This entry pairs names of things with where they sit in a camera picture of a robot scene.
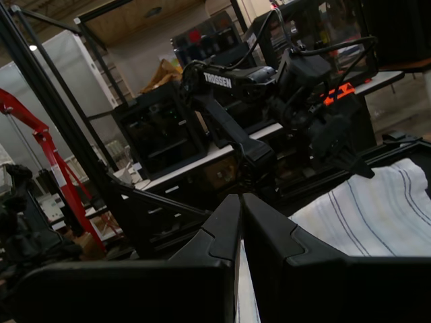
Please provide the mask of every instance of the red engine hoist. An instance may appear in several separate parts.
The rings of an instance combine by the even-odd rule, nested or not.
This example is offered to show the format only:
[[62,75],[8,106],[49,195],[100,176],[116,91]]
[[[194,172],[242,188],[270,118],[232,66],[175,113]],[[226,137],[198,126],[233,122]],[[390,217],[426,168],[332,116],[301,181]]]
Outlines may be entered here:
[[81,199],[73,185],[70,176],[73,176],[84,194],[91,200],[92,196],[87,189],[78,180],[76,175],[71,171],[66,162],[60,157],[57,148],[54,145],[53,138],[49,134],[49,127],[42,121],[37,119],[15,96],[11,95],[4,89],[0,89],[0,112],[6,116],[13,116],[22,123],[33,129],[33,136],[51,165],[54,177],[63,193],[71,210],[75,214],[77,220],[85,231],[90,233],[99,247],[105,251],[105,247],[93,225],[86,218],[86,210],[84,209]]

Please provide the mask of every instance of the ceiling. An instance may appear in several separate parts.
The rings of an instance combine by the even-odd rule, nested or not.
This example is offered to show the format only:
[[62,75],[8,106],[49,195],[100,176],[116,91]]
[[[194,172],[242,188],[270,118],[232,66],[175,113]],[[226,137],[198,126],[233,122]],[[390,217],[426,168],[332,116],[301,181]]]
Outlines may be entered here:
[[[55,20],[65,22],[71,26],[75,25],[73,23],[73,19],[79,14],[89,11],[107,2],[109,2],[109,0],[3,0],[3,3],[7,7],[10,7],[11,5],[18,5],[21,8],[40,13]],[[33,20],[32,18],[28,19],[42,42],[45,42],[46,40],[61,32],[61,29],[58,27]],[[11,59],[9,58],[6,50],[2,44],[0,44],[0,67],[10,62],[10,60]]]
[[[124,40],[138,30],[144,30],[203,2],[204,0],[132,0],[86,22],[86,26],[109,46]],[[152,17],[146,16],[156,8],[161,8],[159,14]]]

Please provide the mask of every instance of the ceiling light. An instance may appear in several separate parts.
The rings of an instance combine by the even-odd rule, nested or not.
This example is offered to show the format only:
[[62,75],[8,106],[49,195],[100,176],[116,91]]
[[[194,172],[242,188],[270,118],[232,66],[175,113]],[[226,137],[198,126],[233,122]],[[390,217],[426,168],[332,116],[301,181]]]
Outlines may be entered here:
[[162,10],[162,7],[155,7],[151,10],[149,10],[146,14],[145,14],[145,18],[150,18],[150,17],[154,17],[155,15],[158,15]]

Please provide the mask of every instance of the white table surface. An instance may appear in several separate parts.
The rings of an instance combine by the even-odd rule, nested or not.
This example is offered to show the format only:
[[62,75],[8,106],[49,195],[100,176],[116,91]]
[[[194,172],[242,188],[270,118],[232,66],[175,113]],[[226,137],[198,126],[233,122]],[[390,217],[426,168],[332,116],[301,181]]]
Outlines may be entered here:
[[[403,74],[404,72],[401,71],[391,71],[391,72],[379,72],[377,73],[376,76],[374,76],[370,82],[359,85],[358,87],[356,87],[356,94],[360,95],[363,92],[367,92],[370,89],[374,88],[374,87],[378,87],[380,84],[385,83],[390,81],[391,79],[395,79],[398,76],[400,76],[401,74]],[[252,139],[262,139],[264,137],[266,137],[267,135],[270,135],[276,131],[279,131],[280,129],[282,129],[283,127],[280,125],[280,123],[275,123],[271,126],[268,126],[264,129],[261,129],[259,131],[257,131],[256,133],[253,133],[252,135],[250,135],[250,138]],[[234,149],[232,148],[231,145],[227,145],[224,148],[217,148],[216,145],[214,143],[211,143],[209,145],[209,149],[208,149],[208,154],[201,158],[200,160],[197,160],[189,165],[186,165],[182,168],[179,168],[165,176],[162,176],[156,180],[140,180],[136,183],[135,188],[138,190],[148,190],[152,187],[155,187],[157,185],[160,185],[161,183],[167,182],[177,176],[180,176],[184,173],[187,173],[191,170],[193,170],[194,168],[198,168],[199,166],[202,166],[206,163],[209,163],[212,160],[215,160],[223,155],[227,155],[228,153],[232,152]],[[139,175],[137,174],[133,174],[132,173],[132,178],[134,180],[136,180],[137,178],[140,178]],[[93,215],[96,212],[96,210],[94,208],[88,209],[87,213],[86,213],[86,217],[89,217],[91,215]],[[62,227],[65,227],[65,223],[64,221],[59,222],[55,225],[53,225],[53,229],[54,230],[58,230]]]

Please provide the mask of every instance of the concrete floor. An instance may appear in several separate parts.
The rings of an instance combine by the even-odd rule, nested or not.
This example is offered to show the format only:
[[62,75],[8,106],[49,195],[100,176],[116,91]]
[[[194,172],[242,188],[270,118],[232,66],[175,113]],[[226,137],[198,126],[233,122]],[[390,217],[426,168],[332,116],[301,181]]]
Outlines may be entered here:
[[406,74],[404,79],[366,96],[377,143],[392,130],[431,141],[431,103],[422,74]]

